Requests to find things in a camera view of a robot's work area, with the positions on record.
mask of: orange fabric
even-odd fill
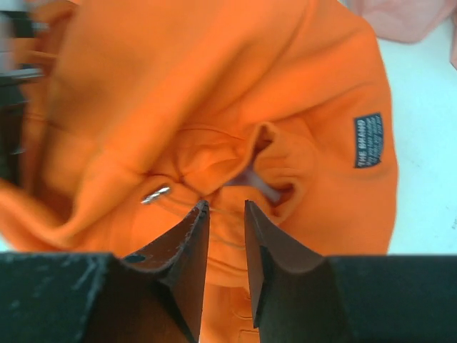
[[[457,0],[348,0],[384,39],[414,43],[424,39],[451,14],[457,18]],[[451,63],[457,68],[457,23]]]
[[[24,88],[24,190],[0,182],[15,247],[124,256],[208,199],[203,343],[258,342],[246,199],[322,254],[386,252],[391,95],[374,33],[337,1],[60,0],[36,16],[50,32],[16,49],[46,73]],[[355,118],[374,113],[382,162],[357,169]],[[226,185],[251,162],[277,204]],[[163,184],[169,195],[141,204]]]

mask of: drawstring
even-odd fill
[[[169,195],[170,193],[171,193],[171,187],[168,186],[168,185],[162,185],[156,191],[154,191],[154,192],[150,193],[149,195],[147,195],[146,197],[144,197],[144,199],[141,201],[141,203],[143,205],[150,205],[152,202],[154,202],[157,206],[160,206],[162,209],[165,209],[166,211],[171,212],[172,214],[175,214],[178,217],[182,217],[182,214],[170,209],[167,206],[164,206],[159,201],[160,198],[163,195]],[[170,197],[170,196],[168,196],[167,199],[169,199],[171,202],[173,202],[175,204],[178,204],[178,205],[181,205],[181,206],[190,207],[190,208],[195,206],[195,204],[190,204],[188,202],[183,202],[181,200],[175,199],[175,198]],[[216,213],[219,213],[219,214],[224,214],[224,215],[227,215],[227,216],[231,216],[233,218],[236,218],[237,220],[239,219],[239,215],[236,212],[230,212],[230,211],[226,211],[224,209],[217,209],[217,208],[212,207],[211,205],[209,207],[209,211],[210,212],[216,212]],[[220,241],[221,243],[223,243],[225,245],[228,245],[228,246],[230,246],[230,247],[232,247],[234,249],[237,249],[237,250],[244,250],[245,249],[244,245],[239,245],[239,244],[234,244],[232,242],[229,242],[229,241],[225,240],[224,238],[222,238],[221,236],[219,236],[218,234],[215,234],[211,230],[209,232],[209,236],[212,239],[214,239],[216,241]]]

